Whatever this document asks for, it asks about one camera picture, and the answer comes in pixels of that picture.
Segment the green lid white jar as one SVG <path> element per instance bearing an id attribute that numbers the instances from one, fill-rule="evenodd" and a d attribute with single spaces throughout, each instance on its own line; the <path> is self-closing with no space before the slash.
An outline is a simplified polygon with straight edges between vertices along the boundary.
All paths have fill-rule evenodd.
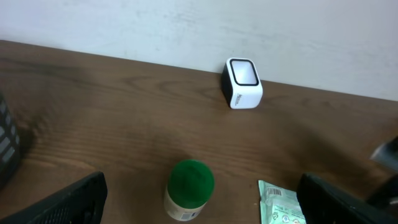
<path id="1" fill-rule="evenodd" d="M 165 186 L 165 211 L 177 221 L 193 220 L 209 201 L 214 188 L 214 175 L 205 163 L 194 159 L 180 161 Z"/>

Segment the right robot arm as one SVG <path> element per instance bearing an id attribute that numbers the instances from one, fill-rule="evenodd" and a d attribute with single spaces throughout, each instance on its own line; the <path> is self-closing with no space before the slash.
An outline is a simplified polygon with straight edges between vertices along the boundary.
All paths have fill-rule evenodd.
<path id="1" fill-rule="evenodd" d="M 371 160 L 396 172 L 367 199 L 367 203 L 397 215 L 397 137 L 380 145 Z"/>

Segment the teal wet wipes pack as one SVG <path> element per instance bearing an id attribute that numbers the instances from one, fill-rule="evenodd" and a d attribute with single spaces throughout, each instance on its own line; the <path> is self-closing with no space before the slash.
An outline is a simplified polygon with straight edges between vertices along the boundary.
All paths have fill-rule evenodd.
<path id="1" fill-rule="evenodd" d="M 258 180 L 261 224 L 306 224 L 297 193 Z"/>

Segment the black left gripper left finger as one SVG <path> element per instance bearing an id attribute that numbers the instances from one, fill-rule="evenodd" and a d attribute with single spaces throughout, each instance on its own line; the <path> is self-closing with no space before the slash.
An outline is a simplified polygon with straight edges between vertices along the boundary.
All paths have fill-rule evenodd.
<path id="1" fill-rule="evenodd" d="M 100 224 L 107 194 L 104 174 L 94 172 L 1 219 L 1 224 Z"/>

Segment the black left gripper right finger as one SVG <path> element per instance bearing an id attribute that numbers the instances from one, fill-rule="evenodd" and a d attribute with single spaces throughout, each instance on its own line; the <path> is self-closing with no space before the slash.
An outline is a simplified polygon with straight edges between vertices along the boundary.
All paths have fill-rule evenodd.
<path id="1" fill-rule="evenodd" d="M 301 176 L 297 198 L 308 224 L 397 224 L 381 210 L 309 173 Z"/>

